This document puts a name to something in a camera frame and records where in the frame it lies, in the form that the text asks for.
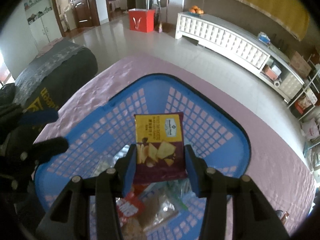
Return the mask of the yellow purple chips bag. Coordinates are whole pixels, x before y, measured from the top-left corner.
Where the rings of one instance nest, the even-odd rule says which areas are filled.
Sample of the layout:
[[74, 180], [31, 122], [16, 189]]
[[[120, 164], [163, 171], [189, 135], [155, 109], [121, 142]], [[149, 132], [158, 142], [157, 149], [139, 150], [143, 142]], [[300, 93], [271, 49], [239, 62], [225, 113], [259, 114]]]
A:
[[187, 177], [183, 113], [136, 114], [137, 166], [134, 184]]

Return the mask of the orange pizza snack bag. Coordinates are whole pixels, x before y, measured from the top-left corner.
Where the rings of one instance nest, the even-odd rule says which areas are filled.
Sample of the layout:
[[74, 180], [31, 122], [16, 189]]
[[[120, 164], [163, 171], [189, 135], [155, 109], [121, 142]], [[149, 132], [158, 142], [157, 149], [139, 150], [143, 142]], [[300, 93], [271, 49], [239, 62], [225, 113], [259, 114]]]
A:
[[129, 192], [125, 198], [116, 198], [116, 206], [123, 239], [147, 239], [138, 220], [144, 204], [134, 192]]

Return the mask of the cream wafer cracker pack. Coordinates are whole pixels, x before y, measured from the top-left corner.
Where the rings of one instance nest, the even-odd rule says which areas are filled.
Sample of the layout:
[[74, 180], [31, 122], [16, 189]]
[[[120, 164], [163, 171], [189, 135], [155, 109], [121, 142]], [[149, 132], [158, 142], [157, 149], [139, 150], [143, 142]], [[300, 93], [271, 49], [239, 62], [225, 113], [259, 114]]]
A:
[[144, 232], [159, 228], [179, 214], [176, 205], [165, 191], [148, 198], [144, 211], [139, 215], [139, 223]]

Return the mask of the blue clear candy bag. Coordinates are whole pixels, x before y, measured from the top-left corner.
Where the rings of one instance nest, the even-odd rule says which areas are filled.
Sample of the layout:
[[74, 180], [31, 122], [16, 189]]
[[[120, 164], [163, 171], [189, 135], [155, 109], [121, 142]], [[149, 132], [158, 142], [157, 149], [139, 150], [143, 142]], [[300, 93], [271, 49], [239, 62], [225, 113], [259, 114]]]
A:
[[119, 152], [115, 155], [104, 155], [100, 158], [97, 165], [94, 167], [93, 172], [91, 173], [90, 177], [96, 177], [102, 172], [104, 172], [108, 168], [112, 168], [115, 166], [118, 159], [123, 158], [126, 156], [129, 150], [129, 145], [125, 145]]

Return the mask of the orange sausage snack pack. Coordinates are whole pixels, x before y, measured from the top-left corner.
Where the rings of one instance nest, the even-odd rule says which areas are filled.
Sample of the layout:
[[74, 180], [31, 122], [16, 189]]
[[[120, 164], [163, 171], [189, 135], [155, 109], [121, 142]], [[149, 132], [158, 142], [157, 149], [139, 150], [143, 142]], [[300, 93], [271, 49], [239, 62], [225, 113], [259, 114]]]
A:
[[281, 223], [284, 225], [290, 214], [287, 211], [276, 210], [276, 215], [280, 219]]

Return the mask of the dark sofa with lace cover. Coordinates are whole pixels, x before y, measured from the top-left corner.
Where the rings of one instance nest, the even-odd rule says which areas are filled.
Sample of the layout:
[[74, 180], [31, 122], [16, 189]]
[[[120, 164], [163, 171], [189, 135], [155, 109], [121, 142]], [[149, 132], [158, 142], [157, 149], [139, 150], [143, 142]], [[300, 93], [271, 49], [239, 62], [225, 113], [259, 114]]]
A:
[[97, 72], [97, 59], [87, 47], [62, 38], [45, 46], [17, 77], [14, 102], [31, 112], [59, 110]]

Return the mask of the blue plastic basket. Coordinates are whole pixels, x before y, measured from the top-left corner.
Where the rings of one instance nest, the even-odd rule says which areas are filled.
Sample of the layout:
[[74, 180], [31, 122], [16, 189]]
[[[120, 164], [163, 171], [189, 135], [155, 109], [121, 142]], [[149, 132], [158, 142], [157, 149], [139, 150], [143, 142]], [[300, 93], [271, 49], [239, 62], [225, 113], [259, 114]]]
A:
[[224, 239], [227, 203], [251, 158], [242, 126], [171, 75], [141, 77], [78, 123], [35, 173], [38, 239], [123, 239], [155, 212], [148, 239]]

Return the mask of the pink tablecloth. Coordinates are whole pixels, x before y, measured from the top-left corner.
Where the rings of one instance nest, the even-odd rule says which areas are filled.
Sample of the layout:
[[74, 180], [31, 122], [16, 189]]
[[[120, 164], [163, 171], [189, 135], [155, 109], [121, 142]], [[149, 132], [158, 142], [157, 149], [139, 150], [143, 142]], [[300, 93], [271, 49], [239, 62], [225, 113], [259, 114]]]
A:
[[83, 85], [37, 142], [65, 137], [69, 149], [39, 166], [36, 195], [48, 210], [74, 176], [89, 178], [138, 144], [137, 175], [177, 178], [178, 141], [224, 175], [249, 175], [269, 203], [289, 213], [294, 233], [315, 194], [309, 169], [263, 120], [182, 68], [150, 55], [129, 56]]

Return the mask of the pink shopping bag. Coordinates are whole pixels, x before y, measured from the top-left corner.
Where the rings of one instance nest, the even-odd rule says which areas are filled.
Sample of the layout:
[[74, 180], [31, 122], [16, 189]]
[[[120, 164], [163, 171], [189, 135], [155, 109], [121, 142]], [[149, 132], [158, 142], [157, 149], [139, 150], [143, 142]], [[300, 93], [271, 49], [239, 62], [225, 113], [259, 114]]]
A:
[[319, 126], [314, 118], [302, 123], [302, 131], [303, 136], [307, 140], [312, 140], [319, 137]]

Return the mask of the brown wooden door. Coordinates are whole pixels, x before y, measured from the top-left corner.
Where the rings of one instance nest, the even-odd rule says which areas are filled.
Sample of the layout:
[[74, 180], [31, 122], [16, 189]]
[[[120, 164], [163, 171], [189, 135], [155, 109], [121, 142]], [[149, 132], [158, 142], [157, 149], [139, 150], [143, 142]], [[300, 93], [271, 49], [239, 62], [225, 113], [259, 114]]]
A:
[[75, 13], [76, 24], [79, 28], [90, 28], [93, 26], [92, 16], [88, 0], [71, 0]]

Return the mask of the white metal shelf rack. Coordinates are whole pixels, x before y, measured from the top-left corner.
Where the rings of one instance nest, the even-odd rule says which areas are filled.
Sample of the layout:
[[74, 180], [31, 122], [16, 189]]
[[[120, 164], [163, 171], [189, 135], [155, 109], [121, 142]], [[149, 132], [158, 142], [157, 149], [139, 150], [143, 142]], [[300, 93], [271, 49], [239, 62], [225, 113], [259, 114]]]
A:
[[311, 66], [311, 72], [287, 107], [299, 121], [319, 106], [319, 53], [312, 53], [307, 63]]

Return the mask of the red gift bag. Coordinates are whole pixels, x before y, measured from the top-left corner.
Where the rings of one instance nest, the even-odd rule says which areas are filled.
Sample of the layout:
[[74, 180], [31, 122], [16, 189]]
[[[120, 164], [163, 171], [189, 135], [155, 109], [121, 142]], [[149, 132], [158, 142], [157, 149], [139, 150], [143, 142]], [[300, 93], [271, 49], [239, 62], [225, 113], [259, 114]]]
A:
[[130, 9], [130, 30], [140, 31], [143, 33], [154, 31], [154, 15], [154, 9]]

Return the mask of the cardboard box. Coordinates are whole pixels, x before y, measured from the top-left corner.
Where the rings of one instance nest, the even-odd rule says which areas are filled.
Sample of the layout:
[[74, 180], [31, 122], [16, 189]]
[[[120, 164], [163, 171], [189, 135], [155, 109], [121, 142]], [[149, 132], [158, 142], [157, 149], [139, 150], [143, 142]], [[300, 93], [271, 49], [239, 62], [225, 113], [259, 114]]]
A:
[[310, 74], [312, 68], [304, 60], [304, 58], [297, 52], [293, 51], [290, 55], [290, 66], [300, 75], [301, 78], [306, 79]]

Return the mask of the pile of oranges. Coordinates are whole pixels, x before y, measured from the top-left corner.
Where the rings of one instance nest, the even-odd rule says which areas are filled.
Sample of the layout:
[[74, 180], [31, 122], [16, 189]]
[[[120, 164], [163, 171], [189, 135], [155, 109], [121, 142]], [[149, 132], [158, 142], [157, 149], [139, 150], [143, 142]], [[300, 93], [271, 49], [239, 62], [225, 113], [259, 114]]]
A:
[[189, 12], [191, 12], [192, 14], [199, 14], [199, 15], [204, 14], [204, 11], [196, 5], [193, 5], [192, 7], [190, 7]]

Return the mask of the white wall cabinet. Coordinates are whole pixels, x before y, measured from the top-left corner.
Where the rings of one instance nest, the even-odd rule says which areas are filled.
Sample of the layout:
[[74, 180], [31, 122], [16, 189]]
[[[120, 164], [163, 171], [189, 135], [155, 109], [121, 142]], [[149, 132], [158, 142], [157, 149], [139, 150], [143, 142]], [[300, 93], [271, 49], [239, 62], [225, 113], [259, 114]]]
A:
[[23, 5], [38, 50], [62, 37], [52, 0], [23, 0]]

